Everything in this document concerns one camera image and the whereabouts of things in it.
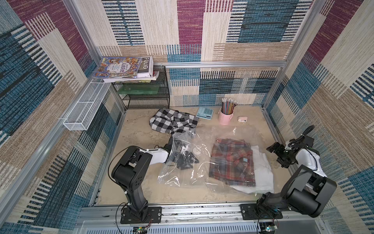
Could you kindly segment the black white checked shirt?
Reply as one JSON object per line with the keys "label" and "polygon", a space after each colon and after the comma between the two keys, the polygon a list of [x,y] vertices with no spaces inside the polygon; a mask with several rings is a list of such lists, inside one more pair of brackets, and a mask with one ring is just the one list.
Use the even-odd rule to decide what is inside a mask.
{"label": "black white checked shirt", "polygon": [[167,134],[184,133],[197,127],[199,118],[172,109],[159,109],[150,119],[151,129]]}

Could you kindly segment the clear plastic vacuum bag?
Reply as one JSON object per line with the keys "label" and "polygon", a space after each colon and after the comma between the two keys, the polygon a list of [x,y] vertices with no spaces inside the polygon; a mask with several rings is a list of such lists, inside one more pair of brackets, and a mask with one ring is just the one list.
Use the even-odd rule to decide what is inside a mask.
{"label": "clear plastic vacuum bag", "polygon": [[160,184],[213,192],[274,192],[263,135],[252,125],[198,127],[174,134]]}

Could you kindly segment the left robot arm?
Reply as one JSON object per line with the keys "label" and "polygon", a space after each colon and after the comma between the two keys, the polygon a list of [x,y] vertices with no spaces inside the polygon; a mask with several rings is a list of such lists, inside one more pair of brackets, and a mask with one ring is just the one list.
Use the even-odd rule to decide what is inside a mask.
{"label": "left robot arm", "polygon": [[150,207],[141,184],[150,165],[171,162],[181,170],[192,169],[199,160],[185,145],[172,137],[163,147],[142,149],[129,146],[120,152],[122,157],[114,166],[110,179],[121,187],[127,202],[119,208],[121,224],[160,223],[162,207]]}

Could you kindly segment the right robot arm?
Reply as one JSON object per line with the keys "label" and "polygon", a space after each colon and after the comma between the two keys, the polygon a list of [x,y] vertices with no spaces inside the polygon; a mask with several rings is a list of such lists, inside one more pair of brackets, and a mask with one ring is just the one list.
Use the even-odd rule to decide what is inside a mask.
{"label": "right robot arm", "polygon": [[298,138],[267,147],[267,151],[277,155],[281,167],[296,164],[298,169],[281,192],[268,192],[257,200],[255,211],[259,218],[280,218],[286,210],[318,217],[332,197],[337,184],[323,172],[319,152],[312,148],[314,139],[308,134],[313,129],[311,125]]}

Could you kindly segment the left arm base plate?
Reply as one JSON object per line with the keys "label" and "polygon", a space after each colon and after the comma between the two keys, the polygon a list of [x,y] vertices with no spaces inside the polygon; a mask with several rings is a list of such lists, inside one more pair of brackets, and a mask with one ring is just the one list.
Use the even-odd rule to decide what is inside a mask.
{"label": "left arm base plate", "polygon": [[147,207],[139,214],[132,211],[128,206],[122,208],[120,224],[158,224],[162,219],[162,207]]}

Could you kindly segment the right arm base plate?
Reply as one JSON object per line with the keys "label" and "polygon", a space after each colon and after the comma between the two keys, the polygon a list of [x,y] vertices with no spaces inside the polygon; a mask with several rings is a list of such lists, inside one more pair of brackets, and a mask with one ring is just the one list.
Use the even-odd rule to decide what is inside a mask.
{"label": "right arm base plate", "polygon": [[257,206],[255,203],[240,204],[241,215],[243,220],[257,220],[257,219],[282,219],[283,215],[280,211],[275,211],[264,207]]}

